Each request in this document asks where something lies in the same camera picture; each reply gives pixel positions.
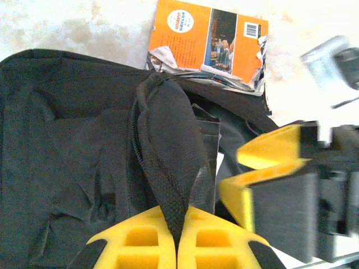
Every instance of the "black bag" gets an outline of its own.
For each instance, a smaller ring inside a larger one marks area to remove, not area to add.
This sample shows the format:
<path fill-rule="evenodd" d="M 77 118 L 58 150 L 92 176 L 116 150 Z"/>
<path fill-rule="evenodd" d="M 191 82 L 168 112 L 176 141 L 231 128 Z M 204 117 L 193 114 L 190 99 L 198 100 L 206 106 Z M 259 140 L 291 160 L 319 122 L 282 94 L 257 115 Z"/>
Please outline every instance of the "black bag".
<path fill-rule="evenodd" d="M 156 205 L 177 246 L 188 205 L 226 217 L 219 133 L 217 180 L 247 170 L 236 149 L 277 128 L 254 96 L 54 50 L 5 59 L 0 89 L 1 268 L 65 268 Z"/>

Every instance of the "orange book cover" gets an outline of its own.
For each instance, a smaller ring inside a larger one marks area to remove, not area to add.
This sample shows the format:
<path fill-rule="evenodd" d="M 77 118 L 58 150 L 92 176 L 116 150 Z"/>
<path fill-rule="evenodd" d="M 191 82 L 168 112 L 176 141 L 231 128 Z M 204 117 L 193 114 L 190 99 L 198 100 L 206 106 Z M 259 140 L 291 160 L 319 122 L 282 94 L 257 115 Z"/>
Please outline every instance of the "orange book cover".
<path fill-rule="evenodd" d="M 261 68 L 268 22 L 177 0 L 159 0 L 149 50 L 169 46 L 179 68 L 202 64 L 249 83 Z"/>

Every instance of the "book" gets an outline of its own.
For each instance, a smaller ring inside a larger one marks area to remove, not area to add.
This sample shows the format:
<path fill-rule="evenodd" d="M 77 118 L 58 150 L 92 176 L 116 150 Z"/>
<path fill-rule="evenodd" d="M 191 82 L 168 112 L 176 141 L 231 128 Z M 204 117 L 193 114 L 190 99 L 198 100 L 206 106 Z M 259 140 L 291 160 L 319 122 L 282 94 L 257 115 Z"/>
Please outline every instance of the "book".
<path fill-rule="evenodd" d="M 159 0 L 145 69 L 261 96 L 268 22 Z"/>

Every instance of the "barcode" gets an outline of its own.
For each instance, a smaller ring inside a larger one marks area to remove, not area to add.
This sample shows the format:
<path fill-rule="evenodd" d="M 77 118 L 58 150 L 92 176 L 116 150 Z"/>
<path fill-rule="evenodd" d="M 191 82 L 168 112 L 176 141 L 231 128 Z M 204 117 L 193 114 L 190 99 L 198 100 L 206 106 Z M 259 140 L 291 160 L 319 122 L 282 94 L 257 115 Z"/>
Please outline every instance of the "barcode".
<path fill-rule="evenodd" d="M 252 24 L 250 22 L 245 22 L 245 32 L 244 36 L 247 38 L 258 38 L 258 24 Z"/>

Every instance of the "floor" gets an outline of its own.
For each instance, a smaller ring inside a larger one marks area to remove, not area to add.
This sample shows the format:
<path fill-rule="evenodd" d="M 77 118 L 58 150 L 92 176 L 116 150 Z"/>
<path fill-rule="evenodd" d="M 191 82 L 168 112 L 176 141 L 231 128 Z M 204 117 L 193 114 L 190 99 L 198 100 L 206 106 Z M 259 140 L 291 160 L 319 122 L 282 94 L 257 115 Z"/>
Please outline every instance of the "floor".
<path fill-rule="evenodd" d="M 355 0 L 185 0 L 269 21 L 266 80 L 278 125 L 359 124 L 359 101 L 330 110 L 299 56 L 334 35 L 359 47 Z M 0 61 L 30 48 L 69 50 L 143 68 L 157 0 L 0 0 Z"/>

